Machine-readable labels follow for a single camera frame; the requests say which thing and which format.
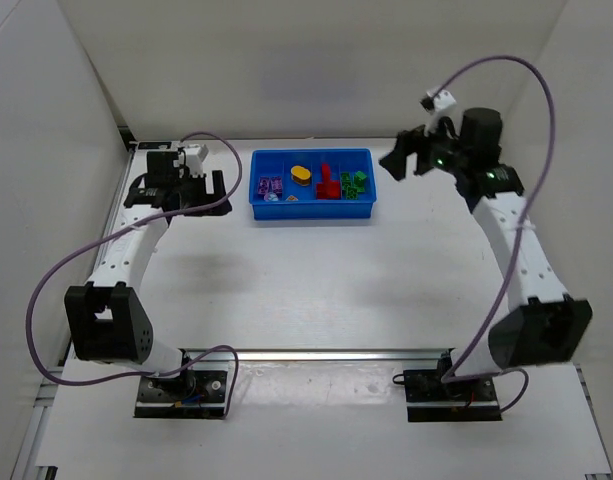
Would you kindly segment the small green bottom brick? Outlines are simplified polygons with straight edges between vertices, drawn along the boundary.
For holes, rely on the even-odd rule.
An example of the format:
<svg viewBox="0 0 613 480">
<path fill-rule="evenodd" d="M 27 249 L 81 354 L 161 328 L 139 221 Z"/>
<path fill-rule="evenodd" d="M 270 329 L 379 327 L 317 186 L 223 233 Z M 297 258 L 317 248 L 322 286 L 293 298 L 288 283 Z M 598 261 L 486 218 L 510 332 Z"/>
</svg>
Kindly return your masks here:
<svg viewBox="0 0 613 480">
<path fill-rule="evenodd" d="M 352 177 L 352 184 L 359 190 L 366 188 L 368 176 L 363 171 L 356 171 Z"/>
</svg>

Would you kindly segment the green printed lego brick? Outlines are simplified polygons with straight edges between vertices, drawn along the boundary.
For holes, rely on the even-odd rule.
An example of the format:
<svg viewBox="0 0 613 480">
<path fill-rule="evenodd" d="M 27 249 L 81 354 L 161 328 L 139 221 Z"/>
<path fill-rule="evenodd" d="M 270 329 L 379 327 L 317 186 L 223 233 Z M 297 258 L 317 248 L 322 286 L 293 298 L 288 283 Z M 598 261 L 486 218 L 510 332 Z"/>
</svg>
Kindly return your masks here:
<svg viewBox="0 0 613 480">
<path fill-rule="evenodd" d="M 340 173 L 340 183 L 343 189 L 352 185 L 352 178 L 349 172 Z"/>
</svg>

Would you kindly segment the red half-round lego brick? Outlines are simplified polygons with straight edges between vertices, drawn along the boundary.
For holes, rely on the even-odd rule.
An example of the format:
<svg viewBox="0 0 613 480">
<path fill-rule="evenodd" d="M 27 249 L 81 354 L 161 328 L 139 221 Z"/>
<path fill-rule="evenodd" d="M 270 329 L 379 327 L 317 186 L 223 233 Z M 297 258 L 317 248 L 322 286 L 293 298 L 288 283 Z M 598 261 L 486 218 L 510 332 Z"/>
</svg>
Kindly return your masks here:
<svg viewBox="0 0 613 480">
<path fill-rule="evenodd" d="M 340 200 L 341 195 L 342 189 L 339 181 L 318 182 L 315 185 L 315 197 L 317 200 Z"/>
</svg>

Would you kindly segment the yellow orange butterfly lego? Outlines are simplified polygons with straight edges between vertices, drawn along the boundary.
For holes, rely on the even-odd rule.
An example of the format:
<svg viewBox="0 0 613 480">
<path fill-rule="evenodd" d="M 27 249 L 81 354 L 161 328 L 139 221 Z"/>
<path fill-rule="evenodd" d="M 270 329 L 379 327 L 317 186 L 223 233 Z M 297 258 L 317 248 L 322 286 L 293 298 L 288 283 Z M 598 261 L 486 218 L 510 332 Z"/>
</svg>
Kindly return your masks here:
<svg viewBox="0 0 613 480">
<path fill-rule="evenodd" d="M 312 173 L 304 166 L 295 165 L 290 169 L 290 177 L 297 185 L 308 186 L 312 180 Z"/>
</svg>

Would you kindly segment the purple butterfly lego brick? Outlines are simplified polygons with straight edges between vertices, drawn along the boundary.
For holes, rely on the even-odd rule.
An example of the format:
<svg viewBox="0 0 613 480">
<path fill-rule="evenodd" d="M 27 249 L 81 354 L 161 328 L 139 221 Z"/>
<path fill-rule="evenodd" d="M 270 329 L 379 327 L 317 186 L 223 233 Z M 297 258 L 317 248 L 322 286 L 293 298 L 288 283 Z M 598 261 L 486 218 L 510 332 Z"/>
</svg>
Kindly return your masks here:
<svg viewBox="0 0 613 480">
<path fill-rule="evenodd" d="M 265 177 L 265 176 L 261 176 L 258 179 L 258 182 L 257 182 L 256 194 L 258 196 L 260 196 L 260 197 L 264 197 L 270 191 L 271 191 L 270 178 L 269 177 Z"/>
</svg>

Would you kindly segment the green 2x4 lego brick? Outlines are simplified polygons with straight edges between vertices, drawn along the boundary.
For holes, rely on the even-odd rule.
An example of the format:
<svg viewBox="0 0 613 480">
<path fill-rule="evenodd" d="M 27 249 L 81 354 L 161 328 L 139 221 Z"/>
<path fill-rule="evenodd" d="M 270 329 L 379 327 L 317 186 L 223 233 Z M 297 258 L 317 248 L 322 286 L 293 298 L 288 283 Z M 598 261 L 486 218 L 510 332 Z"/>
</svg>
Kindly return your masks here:
<svg viewBox="0 0 613 480">
<path fill-rule="evenodd" d="M 345 200 L 355 201 L 365 192 L 363 187 L 355 187 L 345 184 L 342 186 L 342 195 Z"/>
</svg>

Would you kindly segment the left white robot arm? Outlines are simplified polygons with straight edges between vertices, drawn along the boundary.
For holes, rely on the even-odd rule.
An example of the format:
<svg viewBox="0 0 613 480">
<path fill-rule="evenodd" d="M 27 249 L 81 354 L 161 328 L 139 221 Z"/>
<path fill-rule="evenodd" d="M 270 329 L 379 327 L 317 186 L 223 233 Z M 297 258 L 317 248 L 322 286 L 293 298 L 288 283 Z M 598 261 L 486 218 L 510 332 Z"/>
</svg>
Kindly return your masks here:
<svg viewBox="0 0 613 480">
<path fill-rule="evenodd" d="M 195 216 L 223 216 L 231 211 L 222 171 L 203 170 L 207 155 L 207 147 L 200 144 L 147 153 L 147 170 L 130 185 L 119 211 L 119 226 L 126 234 L 110 242 L 84 285 L 72 286 L 65 294 L 79 359 L 151 376 L 183 365 L 182 350 L 155 338 L 138 292 L 157 243 L 169 228 L 170 212 L 190 209 Z"/>
</svg>

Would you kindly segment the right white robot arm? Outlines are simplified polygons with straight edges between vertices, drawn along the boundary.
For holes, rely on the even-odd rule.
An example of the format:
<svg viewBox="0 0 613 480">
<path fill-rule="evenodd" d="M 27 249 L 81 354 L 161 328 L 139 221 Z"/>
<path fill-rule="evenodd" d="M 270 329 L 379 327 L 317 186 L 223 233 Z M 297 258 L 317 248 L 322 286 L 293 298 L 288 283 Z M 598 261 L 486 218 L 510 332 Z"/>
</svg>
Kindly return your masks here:
<svg viewBox="0 0 613 480">
<path fill-rule="evenodd" d="M 405 178 L 410 156 L 417 176 L 432 170 L 452 175 L 503 275 L 507 314 L 489 313 L 466 347 L 446 352 L 438 364 L 445 384 L 566 363 L 593 315 L 589 301 L 570 295 L 545 255 L 527 215 L 524 186 L 516 170 L 500 161 L 502 128 L 498 111 L 470 108 L 459 129 L 442 117 L 433 132 L 424 126 L 399 132 L 379 162 L 397 181 Z"/>
</svg>

